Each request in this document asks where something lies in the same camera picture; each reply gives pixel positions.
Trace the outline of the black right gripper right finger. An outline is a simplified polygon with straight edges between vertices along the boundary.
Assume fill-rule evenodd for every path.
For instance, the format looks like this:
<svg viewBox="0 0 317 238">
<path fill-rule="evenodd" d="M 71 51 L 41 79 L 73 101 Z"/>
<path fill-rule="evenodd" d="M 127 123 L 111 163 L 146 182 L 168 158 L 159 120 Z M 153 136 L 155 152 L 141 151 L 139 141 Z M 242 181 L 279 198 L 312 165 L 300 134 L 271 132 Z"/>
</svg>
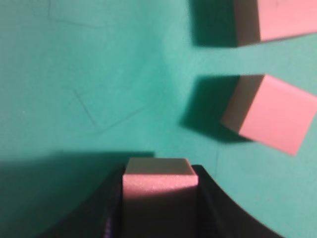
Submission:
<svg viewBox="0 0 317 238">
<path fill-rule="evenodd" d="M 202 165 L 192 168 L 199 177 L 197 237 L 280 238 L 282 237 L 246 212 L 227 195 Z"/>
</svg>

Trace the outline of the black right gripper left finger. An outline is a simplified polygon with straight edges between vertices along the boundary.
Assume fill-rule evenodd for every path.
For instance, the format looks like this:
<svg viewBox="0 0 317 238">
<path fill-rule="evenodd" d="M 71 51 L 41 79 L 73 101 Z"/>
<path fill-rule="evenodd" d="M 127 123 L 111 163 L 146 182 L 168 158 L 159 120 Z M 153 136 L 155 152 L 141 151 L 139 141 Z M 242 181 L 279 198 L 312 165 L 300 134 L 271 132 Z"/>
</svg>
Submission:
<svg viewBox="0 0 317 238">
<path fill-rule="evenodd" d="M 113 169 L 97 190 L 81 205 L 37 237 L 122 237 L 122 177 L 124 171 L 124 165 Z"/>
</svg>

